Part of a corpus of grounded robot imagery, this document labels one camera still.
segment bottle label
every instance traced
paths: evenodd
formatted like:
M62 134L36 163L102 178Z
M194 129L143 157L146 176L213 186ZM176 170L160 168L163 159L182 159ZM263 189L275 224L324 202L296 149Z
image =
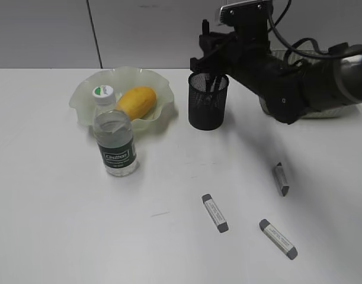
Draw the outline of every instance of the bottle label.
M122 169L136 160L136 149L133 144L133 139L118 148L105 148L99 145L99 149L104 164L113 169Z

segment bottle cap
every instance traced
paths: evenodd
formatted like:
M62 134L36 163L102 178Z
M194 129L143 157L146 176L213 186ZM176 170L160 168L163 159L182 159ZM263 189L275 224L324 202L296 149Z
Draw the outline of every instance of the bottle cap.
M116 104L115 91L111 86L102 85L96 87L92 91L92 96L98 105Z

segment yellow mango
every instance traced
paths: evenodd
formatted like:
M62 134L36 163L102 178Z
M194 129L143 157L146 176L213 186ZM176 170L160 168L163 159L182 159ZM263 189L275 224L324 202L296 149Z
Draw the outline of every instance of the yellow mango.
M146 115L156 101L152 88L139 86L127 91L117 102L116 109L124 111L133 121Z

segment bowl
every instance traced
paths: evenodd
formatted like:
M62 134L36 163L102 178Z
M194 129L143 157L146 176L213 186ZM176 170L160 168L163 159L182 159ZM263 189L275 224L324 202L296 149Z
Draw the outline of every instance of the bowl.
M92 90L101 85L113 87L117 101L129 89L137 86L151 87L156 92L156 104L144 117L132 121L133 131L146 129L161 116L165 107L174 103L174 94L169 81L154 71L135 67L103 70L80 83L70 99L69 106L76 110L81 125L92 125L96 108Z

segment black mesh pen holder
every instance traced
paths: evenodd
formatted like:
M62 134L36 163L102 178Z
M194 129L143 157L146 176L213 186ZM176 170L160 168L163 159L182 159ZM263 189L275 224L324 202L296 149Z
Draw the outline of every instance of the black mesh pen holder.
M224 121L229 79L226 75L193 73L188 78L188 121L199 130L214 130Z

